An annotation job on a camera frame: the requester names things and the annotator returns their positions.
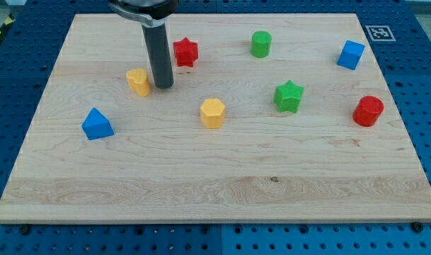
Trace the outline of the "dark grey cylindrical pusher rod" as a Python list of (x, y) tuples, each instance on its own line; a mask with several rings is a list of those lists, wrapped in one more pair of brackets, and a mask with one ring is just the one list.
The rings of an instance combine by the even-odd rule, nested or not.
[(169, 89), (174, 83), (171, 56), (165, 24), (142, 27), (154, 83), (159, 89)]

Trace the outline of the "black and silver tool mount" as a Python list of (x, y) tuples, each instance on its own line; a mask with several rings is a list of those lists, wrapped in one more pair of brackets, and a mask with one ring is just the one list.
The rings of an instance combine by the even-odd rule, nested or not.
[(179, 0), (108, 0), (108, 4), (117, 15), (147, 28), (155, 28), (176, 12)]

